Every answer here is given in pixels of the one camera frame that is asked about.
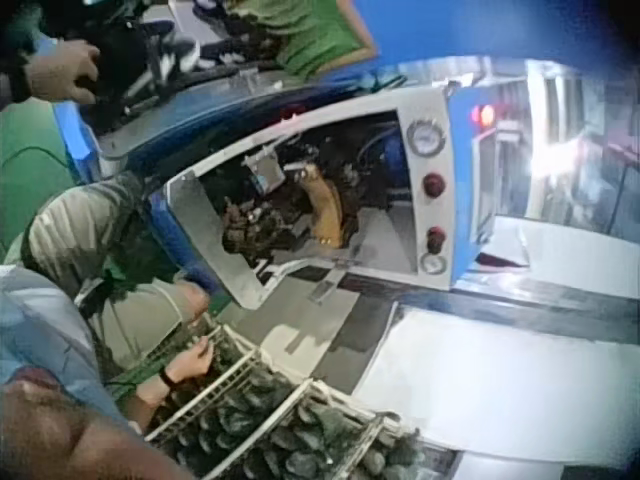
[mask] light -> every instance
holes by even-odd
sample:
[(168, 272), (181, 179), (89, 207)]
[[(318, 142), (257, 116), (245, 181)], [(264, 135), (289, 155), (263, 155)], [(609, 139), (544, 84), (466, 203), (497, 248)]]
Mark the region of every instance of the light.
[(534, 178), (557, 178), (573, 171), (580, 156), (577, 139), (546, 145), (534, 151), (531, 158), (531, 175)]
[(480, 111), (480, 124), (489, 128), (496, 120), (496, 110), (491, 105), (485, 105)]
[(471, 110), (471, 121), (481, 128), (492, 127), (496, 121), (496, 109), (491, 105), (476, 105)]

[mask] pressure gauge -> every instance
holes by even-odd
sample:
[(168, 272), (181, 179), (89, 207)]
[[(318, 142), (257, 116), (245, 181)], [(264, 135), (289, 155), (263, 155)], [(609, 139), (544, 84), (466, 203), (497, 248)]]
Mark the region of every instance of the pressure gauge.
[(409, 147), (416, 155), (431, 158), (442, 151), (444, 132), (435, 120), (416, 120), (407, 131)]
[(420, 266), (429, 275), (440, 275), (447, 269), (447, 261), (440, 255), (425, 253), (420, 259)]

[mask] bright light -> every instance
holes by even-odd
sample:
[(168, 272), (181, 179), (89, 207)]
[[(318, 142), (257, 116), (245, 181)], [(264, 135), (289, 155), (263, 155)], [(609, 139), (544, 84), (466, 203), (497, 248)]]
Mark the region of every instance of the bright light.
[(569, 173), (575, 168), (579, 155), (577, 139), (547, 145), (534, 151), (531, 158), (531, 175), (534, 178), (556, 178)]
[(480, 111), (480, 124), (484, 127), (490, 127), (496, 119), (496, 111), (491, 105), (485, 105)]

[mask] hand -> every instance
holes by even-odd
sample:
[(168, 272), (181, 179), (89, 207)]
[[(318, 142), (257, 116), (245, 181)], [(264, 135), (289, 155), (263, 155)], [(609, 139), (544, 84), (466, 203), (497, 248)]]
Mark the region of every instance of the hand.
[(213, 344), (207, 337), (200, 337), (200, 340), (191, 347), (179, 353), (176, 358), (167, 365), (166, 372), (174, 382), (182, 382), (188, 378), (204, 375), (211, 366), (213, 360)]
[(98, 80), (98, 67), (94, 63), (100, 55), (93, 45), (84, 40), (60, 42), (48, 55), (37, 55), (25, 66), (31, 95), (48, 102), (73, 100), (81, 104), (96, 102), (86, 88), (76, 85), (86, 76)]

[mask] wristwatch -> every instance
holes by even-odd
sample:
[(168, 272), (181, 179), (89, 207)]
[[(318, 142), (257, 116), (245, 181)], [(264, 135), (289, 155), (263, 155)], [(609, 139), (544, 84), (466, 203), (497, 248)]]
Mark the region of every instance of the wristwatch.
[(6, 70), (9, 77), (9, 87), (11, 88), (11, 97), (14, 103), (24, 102), (31, 98), (31, 87), (27, 81), (27, 74), (24, 65), (11, 66)]
[(163, 367), (162, 369), (160, 369), (160, 371), (158, 372), (158, 376), (160, 377), (160, 379), (164, 382), (164, 384), (169, 387), (169, 390), (173, 390), (174, 388), (176, 388), (176, 386), (178, 385), (177, 382), (174, 382), (173, 380), (171, 380), (169, 378), (169, 375), (167, 375), (167, 369), (166, 367)]

